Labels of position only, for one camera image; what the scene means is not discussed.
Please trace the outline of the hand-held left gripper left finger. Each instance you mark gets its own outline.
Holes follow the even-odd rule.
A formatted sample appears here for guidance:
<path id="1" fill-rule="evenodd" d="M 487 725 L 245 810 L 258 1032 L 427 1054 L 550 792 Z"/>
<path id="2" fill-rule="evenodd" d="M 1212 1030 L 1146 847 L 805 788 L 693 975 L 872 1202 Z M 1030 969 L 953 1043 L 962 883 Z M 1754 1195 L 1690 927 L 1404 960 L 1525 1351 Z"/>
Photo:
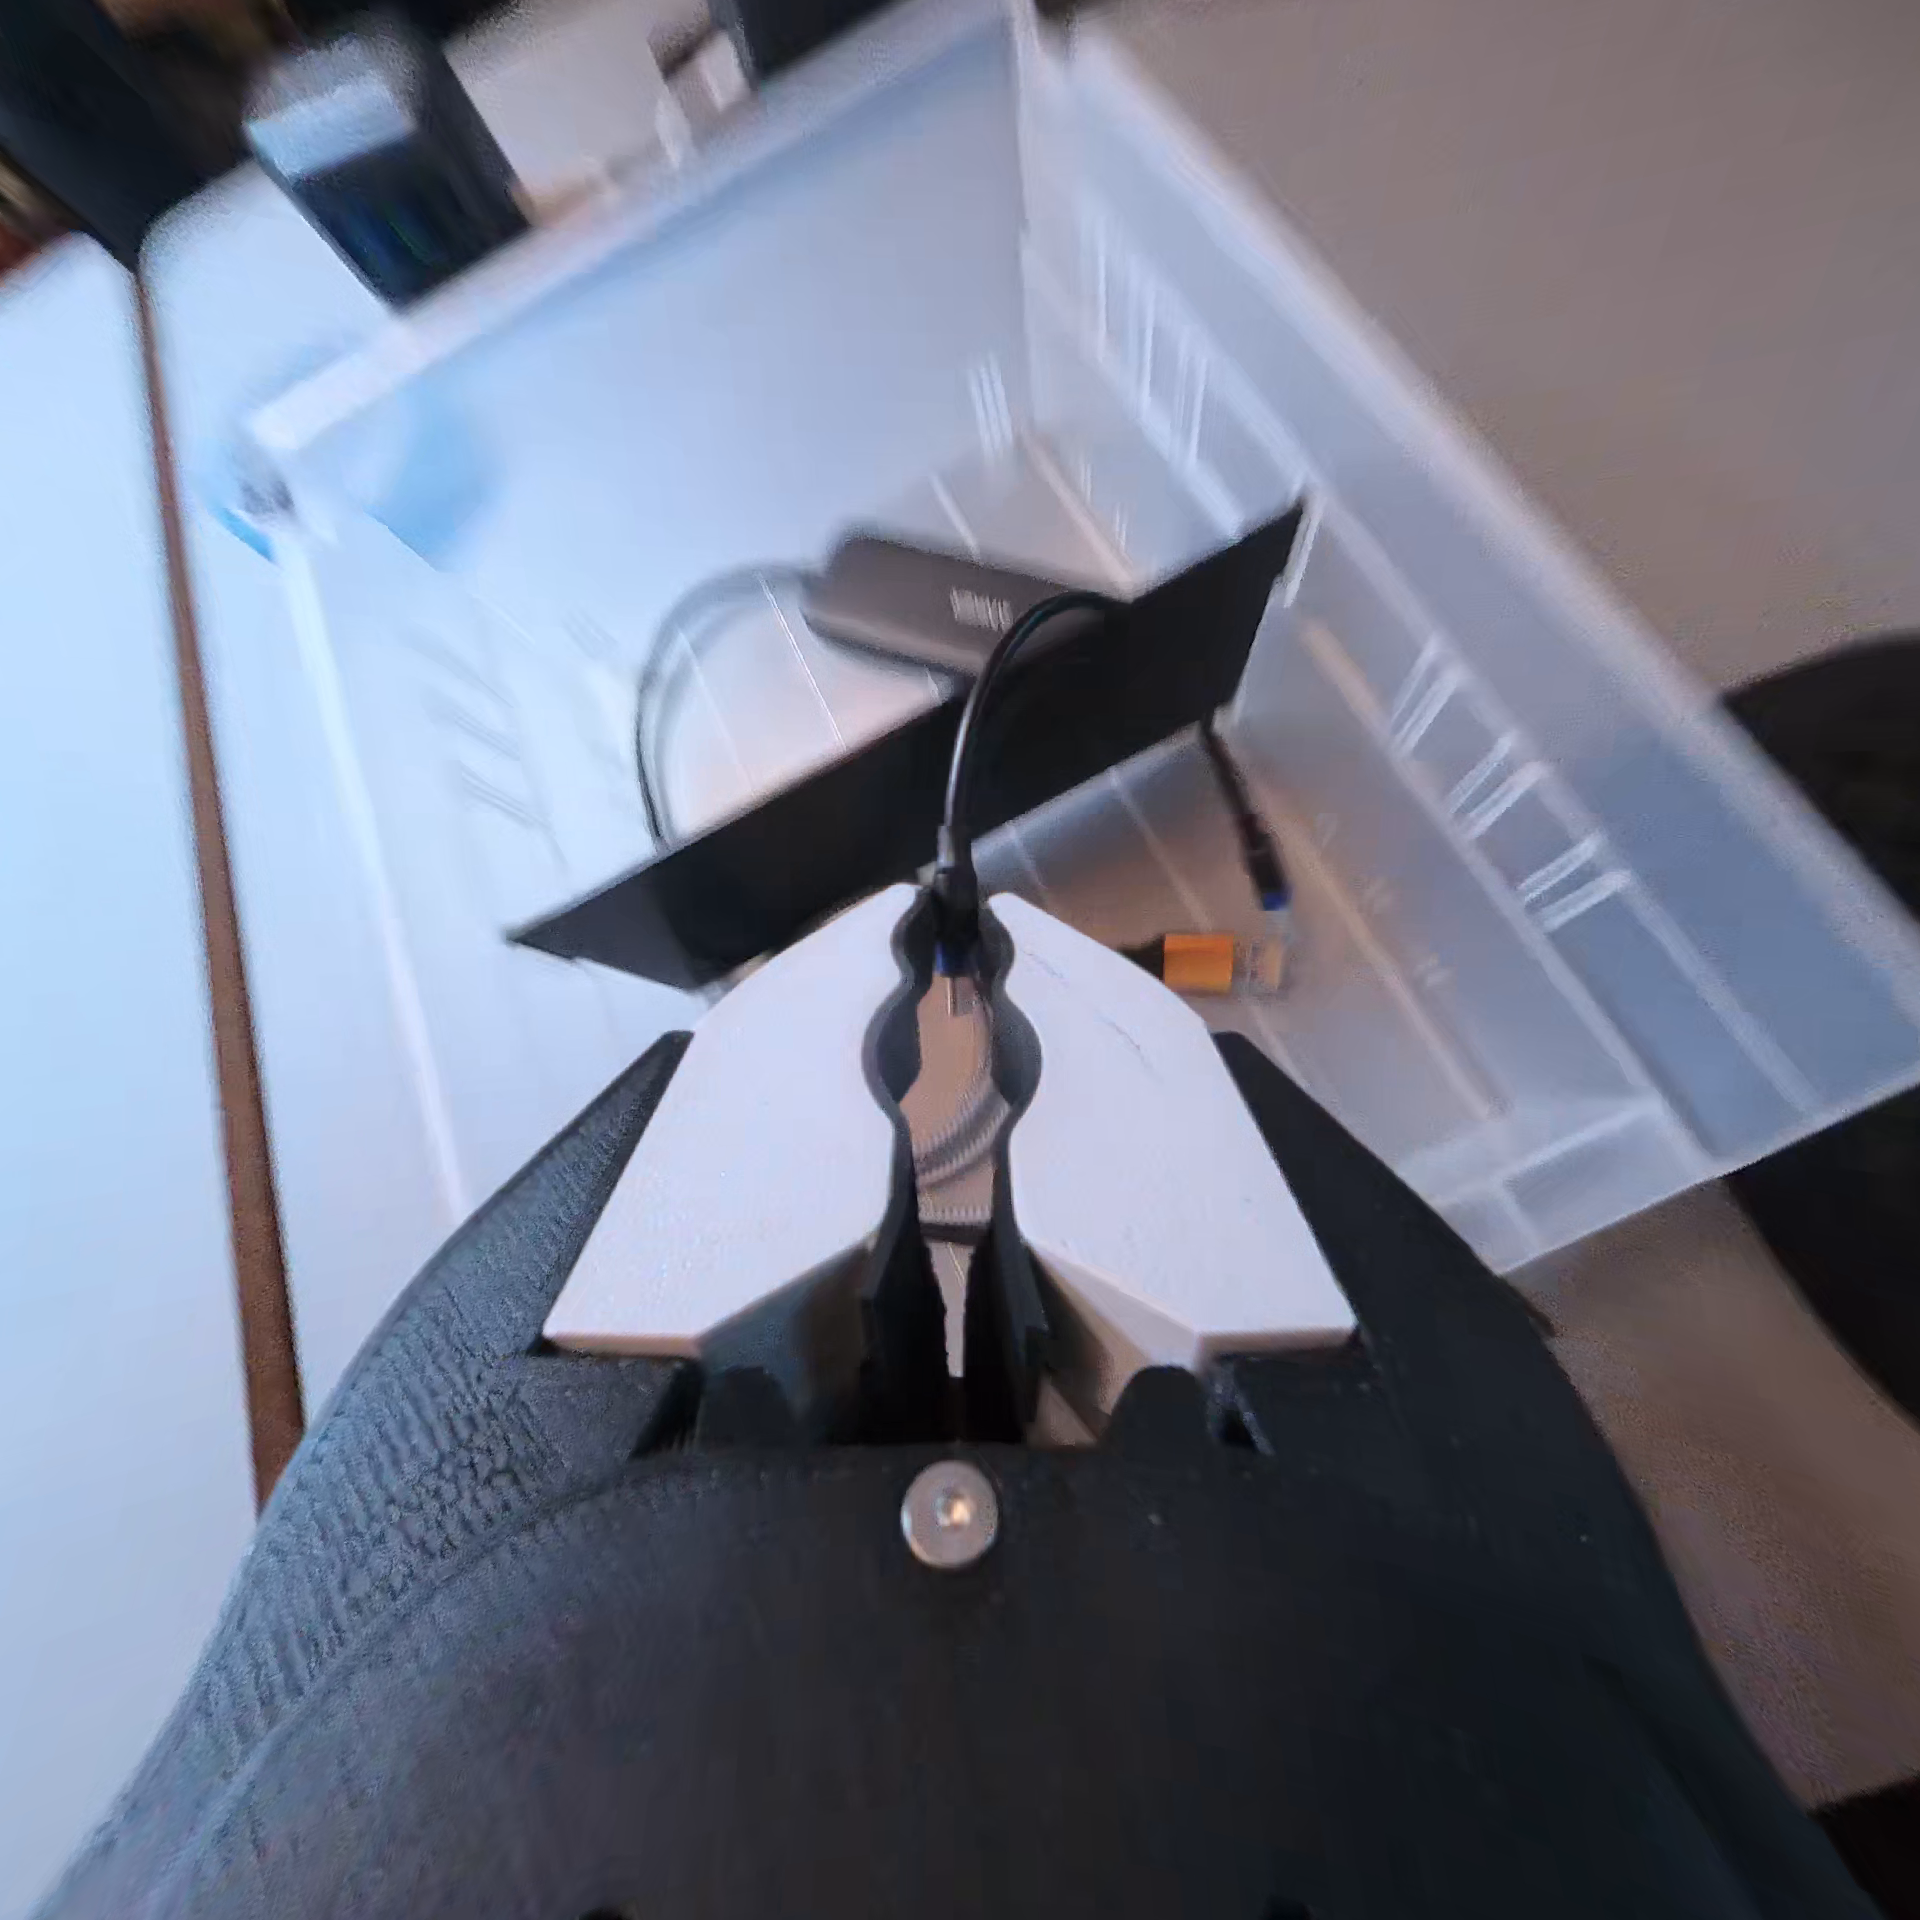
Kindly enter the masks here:
<path id="1" fill-rule="evenodd" d="M 920 889 L 766 960 L 693 1026 L 540 1329 L 568 1353 L 935 1362 L 902 1089 Z"/>

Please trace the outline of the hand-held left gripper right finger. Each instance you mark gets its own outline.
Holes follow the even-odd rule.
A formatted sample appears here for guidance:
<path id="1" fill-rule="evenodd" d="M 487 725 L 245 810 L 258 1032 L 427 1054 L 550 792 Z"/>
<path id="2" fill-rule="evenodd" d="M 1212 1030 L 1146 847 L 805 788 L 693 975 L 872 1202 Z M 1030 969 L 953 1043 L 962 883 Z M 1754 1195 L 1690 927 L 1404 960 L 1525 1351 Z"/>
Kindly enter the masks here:
<path id="1" fill-rule="evenodd" d="M 1206 1021 L 1147 971 L 1017 894 L 995 1008 L 1026 1046 L 1006 1144 L 1058 1378 L 1201 1375 L 1336 1347 L 1357 1314 Z"/>

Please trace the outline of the clear plastic bin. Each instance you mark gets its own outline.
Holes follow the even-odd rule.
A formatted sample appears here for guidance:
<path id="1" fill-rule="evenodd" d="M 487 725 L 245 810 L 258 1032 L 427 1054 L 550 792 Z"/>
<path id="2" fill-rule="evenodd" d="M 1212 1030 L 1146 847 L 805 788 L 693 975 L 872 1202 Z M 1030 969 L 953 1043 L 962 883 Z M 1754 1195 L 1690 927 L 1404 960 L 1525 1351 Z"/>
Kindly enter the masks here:
<path id="1" fill-rule="evenodd" d="M 515 947 L 953 692 L 849 531 L 1140 590 L 1305 504 L 1221 731 L 1296 889 L 1241 1013 L 1498 1270 L 1916 1083 L 1916 933 L 1092 34 L 905 3 L 687 166 L 243 416 L 396 1063 L 317 1175 L 408 1272 L 718 982 Z M 1083 929 L 1243 922 L 1191 731 L 997 828 Z"/>

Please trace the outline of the grey usb hub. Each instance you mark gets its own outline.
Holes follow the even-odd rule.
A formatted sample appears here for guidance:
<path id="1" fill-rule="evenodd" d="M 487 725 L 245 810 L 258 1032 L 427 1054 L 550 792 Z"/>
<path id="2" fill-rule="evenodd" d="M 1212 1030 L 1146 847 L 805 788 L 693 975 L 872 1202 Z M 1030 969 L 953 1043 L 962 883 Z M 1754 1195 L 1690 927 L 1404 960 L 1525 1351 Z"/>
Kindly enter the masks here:
<path id="1" fill-rule="evenodd" d="M 971 681 L 999 636 L 1065 584 L 973 555 L 850 531 L 799 588 L 806 626 L 843 648 Z"/>

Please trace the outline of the orange usb stick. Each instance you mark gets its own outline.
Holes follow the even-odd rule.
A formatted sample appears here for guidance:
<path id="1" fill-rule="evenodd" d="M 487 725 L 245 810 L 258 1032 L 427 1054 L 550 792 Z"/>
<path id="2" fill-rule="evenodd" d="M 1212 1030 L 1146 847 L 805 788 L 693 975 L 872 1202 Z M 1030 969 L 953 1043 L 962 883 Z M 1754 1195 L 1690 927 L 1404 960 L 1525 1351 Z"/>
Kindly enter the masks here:
<path id="1" fill-rule="evenodd" d="M 1120 955 L 1188 997 L 1272 997 L 1285 984 L 1285 942 L 1278 935 L 1168 931 Z"/>

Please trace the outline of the black bin divider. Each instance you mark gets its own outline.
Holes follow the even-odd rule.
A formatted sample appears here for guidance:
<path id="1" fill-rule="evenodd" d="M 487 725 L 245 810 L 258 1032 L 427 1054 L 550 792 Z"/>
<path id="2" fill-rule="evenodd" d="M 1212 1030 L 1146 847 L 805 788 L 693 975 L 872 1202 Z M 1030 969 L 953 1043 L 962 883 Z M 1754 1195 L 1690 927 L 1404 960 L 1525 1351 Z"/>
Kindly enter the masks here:
<path id="1" fill-rule="evenodd" d="M 1305 504 L 1036 641 L 982 725 L 968 819 L 995 828 L 1232 703 Z M 937 850 L 966 700 L 949 694 L 548 916 L 515 947 L 695 990 L 794 942 Z"/>

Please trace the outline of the small grey box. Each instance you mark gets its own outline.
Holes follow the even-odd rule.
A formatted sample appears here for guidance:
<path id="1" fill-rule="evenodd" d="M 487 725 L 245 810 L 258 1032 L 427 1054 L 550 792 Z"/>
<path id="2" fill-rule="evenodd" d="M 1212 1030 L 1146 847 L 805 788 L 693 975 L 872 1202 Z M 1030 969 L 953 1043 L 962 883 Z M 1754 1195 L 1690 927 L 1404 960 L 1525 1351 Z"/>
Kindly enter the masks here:
<path id="1" fill-rule="evenodd" d="M 529 229 L 500 141 L 443 43 L 405 12 L 359 12 L 276 52 L 242 130 L 264 175 L 390 309 Z"/>

